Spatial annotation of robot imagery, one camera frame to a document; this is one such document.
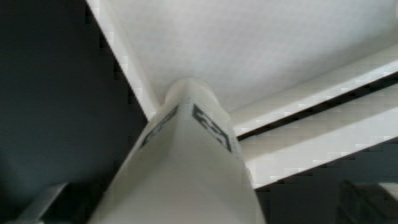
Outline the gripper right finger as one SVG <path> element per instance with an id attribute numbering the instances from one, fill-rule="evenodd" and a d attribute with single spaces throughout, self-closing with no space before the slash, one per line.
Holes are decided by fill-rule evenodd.
<path id="1" fill-rule="evenodd" d="M 398 183 L 342 182 L 337 224 L 398 224 Z"/>

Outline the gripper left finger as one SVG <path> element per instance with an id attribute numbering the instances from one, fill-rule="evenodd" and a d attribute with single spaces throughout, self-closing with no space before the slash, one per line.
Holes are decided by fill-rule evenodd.
<path id="1" fill-rule="evenodd" d="M 95 184 L 52 185 L 35 198 L 15 224 L 88 224 L 99 200 Z"/>

